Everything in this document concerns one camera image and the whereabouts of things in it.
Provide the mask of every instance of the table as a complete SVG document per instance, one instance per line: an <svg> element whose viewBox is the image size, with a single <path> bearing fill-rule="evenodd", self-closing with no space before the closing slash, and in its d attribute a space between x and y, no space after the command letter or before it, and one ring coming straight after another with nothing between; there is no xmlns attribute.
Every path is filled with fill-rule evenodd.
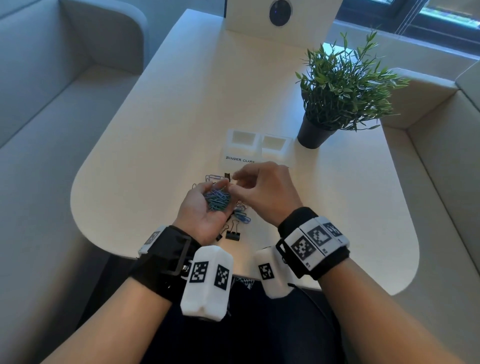
<svg viewBox="0 0 480 364"><path fill-rule="evenodd" d="M303 117L295 71L305 50L224 29L224 19L187 10L80 168L72 214L98 247L136 257L170 224L193 183L222 174L227 130L296 137ZM351 241L351 257L390 294L412 281L417 236L382 131L339 131L318 150L295 144L292 179L304 203ZM259 279L252 254L276 229L251 209L241 241L219 245L234 274ZM318 289L304 277L297 283Z"/></svg>

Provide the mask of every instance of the window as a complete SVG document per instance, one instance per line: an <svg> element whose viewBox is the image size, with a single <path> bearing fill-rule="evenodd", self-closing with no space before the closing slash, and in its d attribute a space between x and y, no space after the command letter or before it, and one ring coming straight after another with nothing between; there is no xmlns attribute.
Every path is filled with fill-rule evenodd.
<svg viewBox="0 0 480 364"><path fill-rule="evenodd" d="M480 0L343 0L337 19L480 55Z"/></svg>

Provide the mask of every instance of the camera lens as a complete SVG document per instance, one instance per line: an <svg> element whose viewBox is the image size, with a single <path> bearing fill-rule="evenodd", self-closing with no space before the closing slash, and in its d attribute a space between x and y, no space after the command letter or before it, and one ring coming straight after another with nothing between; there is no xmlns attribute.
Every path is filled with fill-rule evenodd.
<svg viewBox="0 0 480 364"><path fill-rule="evenodd" d="M292 7L287 0L275 1L270 7L270 21L273 25L284 26L290 20Z"/></svg>

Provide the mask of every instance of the right hand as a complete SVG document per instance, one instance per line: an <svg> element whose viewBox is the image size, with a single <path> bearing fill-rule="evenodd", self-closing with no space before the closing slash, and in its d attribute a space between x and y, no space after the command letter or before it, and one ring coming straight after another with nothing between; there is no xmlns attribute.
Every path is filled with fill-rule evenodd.
<svg viewBox="0 0 480 364"><path fill-rule="evenodd" d="M235 172L228 192L253 208L266 222L278 227L303 204L287 166L274 162L250 163Z"/></svg>

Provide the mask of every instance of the plant pot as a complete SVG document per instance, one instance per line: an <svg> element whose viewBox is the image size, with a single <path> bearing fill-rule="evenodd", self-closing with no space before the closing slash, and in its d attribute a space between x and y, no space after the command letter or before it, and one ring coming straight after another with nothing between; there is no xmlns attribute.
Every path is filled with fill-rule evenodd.
<svg viewBox="0 0 480 364"><path fill-rule="evenodd" d="M303 115L303 121L297 139L305 148L316 149L335 132L336 130L324 130L312 124L307 120L307 117Z"/></svg>

